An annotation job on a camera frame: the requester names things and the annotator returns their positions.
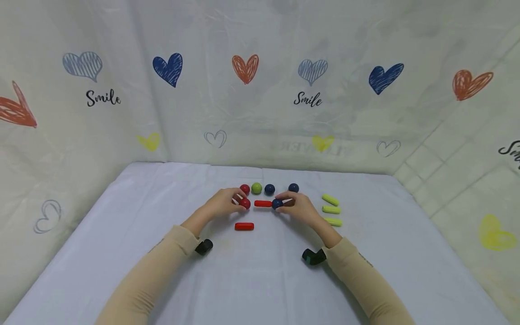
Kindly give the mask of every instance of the red heart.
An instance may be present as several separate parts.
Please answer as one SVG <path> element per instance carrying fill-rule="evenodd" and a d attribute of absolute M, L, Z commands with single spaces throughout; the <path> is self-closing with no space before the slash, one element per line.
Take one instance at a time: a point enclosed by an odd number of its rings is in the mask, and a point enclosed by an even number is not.
<path fill-rule="evenodd" d="M 233 69 L 235 70 L 238 78 L 244 81 L 244 85 L 247 85 L 253 78 L 255 77 L 256 69 L 258 69 L 258 55 L 253 54 L 249 60 L 247 65 L 244 63 L 244 60 L 235 55 L 231 63 L 233 64 Z"/>
<path fill-rule="evenodd" d="M 14 81 L 12 82 L 12 86 L 18 96 L 19 103 L 9 98 L 0 97 L 0 120 L 36 128 L 36 119 L 31 113 L 22 91 Z"/>
<path fill-rule="evenodd" d="M 471 72 L 461 70 L 453 77 L 453 92 L 457 100 L 471 98 L 481 91 L 493 79 L 492 72 L 486 72 L 472 80 Z"/>

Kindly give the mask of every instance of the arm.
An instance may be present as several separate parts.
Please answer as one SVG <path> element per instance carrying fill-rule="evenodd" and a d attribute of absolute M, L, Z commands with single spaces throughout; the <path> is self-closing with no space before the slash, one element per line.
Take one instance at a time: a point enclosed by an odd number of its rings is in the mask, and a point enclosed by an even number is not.
<path fill-rule="evenodd" d="M 240 189 L 220 190 L 180 226 L 173 226 L 119 283 L 96 325 L 146 325 L 163 289 L 199 244 L 202 228 L 216 216 L 245 210 L 231 200 L 240 193 L 245 197 Z"/>
<path fill-rule="evenodd" d="M 277 211 L 295 217 L 310 226 L 322 239 L 323 251 L 332 271 L 353 293 L 373 325 L 415 324 L 401 299 L 379 272 L 346 238 L 323 219 L 308 197 L 285 192 L 277 199 L 291 199 Z"/>

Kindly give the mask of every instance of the white tablecloth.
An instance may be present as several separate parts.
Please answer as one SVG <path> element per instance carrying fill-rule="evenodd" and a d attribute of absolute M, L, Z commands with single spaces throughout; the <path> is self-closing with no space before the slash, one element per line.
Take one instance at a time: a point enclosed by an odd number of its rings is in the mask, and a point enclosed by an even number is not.
<path fill-rule="evenodd" d="M 320 211 L 340 201 L 347 236 L 386 278 L 417 324 L 508 324 L 412 196 L 391 176 L 182 163 L 134 163 L 106 189 L 5 325 L 93 324 L 126 273 L 173 224 L 218 188 L 297 183 Z M 267 199 L 264 194 L 250 195 Z M 255 230 L 234 231 L 235 222 Z M 272 209 L 209 224 L 214 247 L 194 254 L 153 311 L 156 324 L 362 324 L 366 317 L 326 265 L 308 267 L 321 242 Z"/>

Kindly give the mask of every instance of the red block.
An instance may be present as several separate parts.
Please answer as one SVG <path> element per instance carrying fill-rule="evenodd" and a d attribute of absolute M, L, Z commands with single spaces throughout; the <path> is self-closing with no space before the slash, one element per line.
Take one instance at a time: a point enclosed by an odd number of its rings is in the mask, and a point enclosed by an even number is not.
<path fill-rule="evenodd" d="M 240 202 L 238 202 L 238 204 L 243 206 L 247 210 L 249 210 L 249 208 L 251 207 L 251 201 L 249 201 L 247 198 L 243 198 L 242 200 L 240 200 Z"/>
<path fill-rule="evenodd" d="M 260 200 L 257 200 L 257 201 L 255 201 L 255 206 L 272 207 L 272 202 L 271 201 L 260 201 Z"/>
<path fill-rule="evenodd" d="M 254 223 L 236 223 L 235 230 L 253 230 L 255 229 Z"/>
<path fill-rule="evenodd" d="M 249 191 L 251 190 L 251 189 L 249 188 L 249 185 L 247 185 L 247 184 L 242 184 L 242 185 L 240 185 L 240 189 L 241 189 L 242 191 L 244 191 L 245 195 L 249 195 Z"/>

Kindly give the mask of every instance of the blue heart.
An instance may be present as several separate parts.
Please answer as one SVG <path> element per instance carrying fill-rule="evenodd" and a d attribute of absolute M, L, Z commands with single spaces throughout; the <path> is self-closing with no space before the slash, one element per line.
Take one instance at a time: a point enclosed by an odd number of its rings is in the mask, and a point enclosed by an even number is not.
<path fill-rule="evenodd" d="M 311 60 L 305 59 L 298 67 L 298 74 L 312 86 L 314 81 L 321 77 L 328 67 L 329 64 L 325 60 L 318 60 L 313 63 Z"/>
<path fill-rule="evenodd" d="M 377 66 L 374 68 L 374 70 L 372 70 L 372 73 L 370 73 L 368 83 L 375 91 L 375 93 L 379 95 L 383 92 L 383 90 L 385 90 L 385 88 L 390 86 L 390 84 L 394 82 L 397 77 L 399 77 L 404 68 L 405 65 L 403 63 L 398 63 L 385 72 L 383 67 Z"/>
<path fill-rule="evenodd" d="M 103 68 L 103 62 L 94 52 L 83 52 L 80 56 L 74 53 L 66 53 L 62 59 L 65 70 L 79 77 L 87 77 L 97 82 L 97 75 Z"/>
<path fill-rule="evenodd" d="M 175 88 L 180 72 L 183 69 L 183 56 L 179 53 L 173 53 L 168 60 L 168 64 L 161 57 L 153 59 L 153 69 L 155 72 Z"/>

